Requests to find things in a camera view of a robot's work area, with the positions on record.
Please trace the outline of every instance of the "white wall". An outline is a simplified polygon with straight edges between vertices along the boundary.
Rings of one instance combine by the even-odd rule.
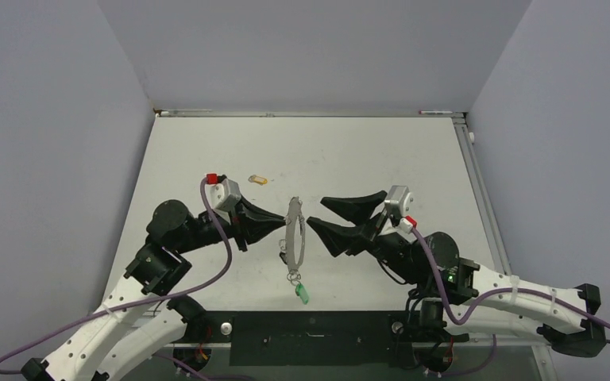
[[[468,110],[530,0],[100,0],[156,108]]]
[[[469,123],[513,271],[599,285],[610,321],[610,1],[534,0]],[[610,379],[610,346],[553,358],[563,380]]]
[[[152,121],[96,2],[0,1],[0,355],[98,302]]]

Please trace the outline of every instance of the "robotic arm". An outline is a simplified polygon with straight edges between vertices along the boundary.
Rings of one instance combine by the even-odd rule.
[[[238,184],[225,176],[208,183],[212,185],[213,213],[220,217],[224,233],[235,239],[240,250],[246,251],[248,244],[258,242],[285,225],[283,216],[248,202],[241,196]],[[45,359],[28,361],[21,369],[28,381],[120,379],[158,348],[181,338],[187,324],[203,314],[204,309],[193,299],[187,296],[173,298],[161,315],[122,339],[133,323],[157,301],[149,303],[150,295],[168,295],[191,268],[182,254],[222,240],[208,211],[193,217],[178,200],[161,203],[146,231],[149,235],[144,246],[95,311],[105,310],[108,314],[81,326]],[[126,303],[132,306],[115,310]]]
[[[381,191],[360,198],[325,197],[321,203],[352,222],[354,227],[335,225],[316,217],[308,218],[307,224],[319,235],[332,256],[343,252],[356,256],[366,251],[381,266],[389,267],[406,283],[417,286],[424,299],[419,314],[411,315],[410,321],[402,323],[405,329],[452,336],[511,334],[548,342],[555,351],[571,356],[593,357],[602,350],[606,344],[604,327],[556,303],[556,299],[561,299],[579,310],[595,314],[600,306],[598,287],[583,284],[573,289],[558,289],[500,274],[461,258],[453,238],[436,232],[425,237],[425,243],[433,253],[438,276],[454,314],[466,318],[453,321],[445,315],[423,245],[419,240],[410,242],[403,236],[403,233],[413,232],[416,226],[408,215],[412,200],[412,193],[403,186],[394,186],[389,193]],[[382,210],[373,215],[380,204]],[[499,292],[507,289],[508,293]],[[519,290],[538,291],[551,295],[552,299]],[[472,304],[481,307],[466,316],[469,307],[462,306]]]

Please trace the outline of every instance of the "white table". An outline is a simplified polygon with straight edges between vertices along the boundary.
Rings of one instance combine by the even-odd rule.
[[[488,245],[481,198],[474,194],[448,117],[159,117],[106,292],[144,244],[156,206],[175,198],[194,215],[203,211],[199,182],[207,172],[228,175],[249,201],[265,210],[285,215],[289,199],[297,195],[306,217],[345,225],[349,223],[319,204],[323,196],[362,196],[407,185],[415,194],[411,214],[423,235],[446,232],[462,257],[492,268],[500,262],[492,254],[499,253]],[[267,178],[268,184],[249,183],[247,178],[254,174]],[[239,252],[233,243],[228,273],[193,297],[207,310],[403,309],[410,286],[391,281],[366,252],[331,257],[312,230],[307,231],[300,268],[310,294],[310,303],[303,305],[277,256],[281,238],[284,229],[250,245],[248,252]],[[185,257],[192,269],[175,291],[216,274],[226,252],[216,244]]]

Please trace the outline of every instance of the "table surface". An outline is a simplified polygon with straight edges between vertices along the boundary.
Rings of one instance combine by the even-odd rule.
[[[319,204],[323,196],[354,197],[407,185],[411,214],[423,235],[451,235],[460,255],[494,268],[452,120],[447,117],[159,117],[116,252],[105,297],[146,237],[153,210],[168,199],[202,212],[199,182],[226,174],[252,203],[285,215],[292,196],[305,217],[349,225]],[[268,179],[261,186],[250,175]],[[411,286],[399,286],[368,253],[333,258],[307,230],[300,268],[310,302],[303,305],[278,257],[284,229],[239,252],[214,285],[192,296],[207,310],[401,310]],[[184,256],[192,269],[174,291],[200,284],[223,267],[222,244]]]

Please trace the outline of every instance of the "keychain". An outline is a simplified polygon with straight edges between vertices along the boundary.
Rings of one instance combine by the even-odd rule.
[[[298,197],[294,197],[288,203],[288,214],[286,221],[286,237],[280,240],[280,258],[288,267],[286,279],[295,286],[295,294],[300,297],[303,304],[310,301],[310,295],[305,290],[305,286],[300,282],[301,276],[298,269],[305,260],[305,217],[300,209],[303,202]],[[295,261],[295,222],[300,226],[300,257]]]

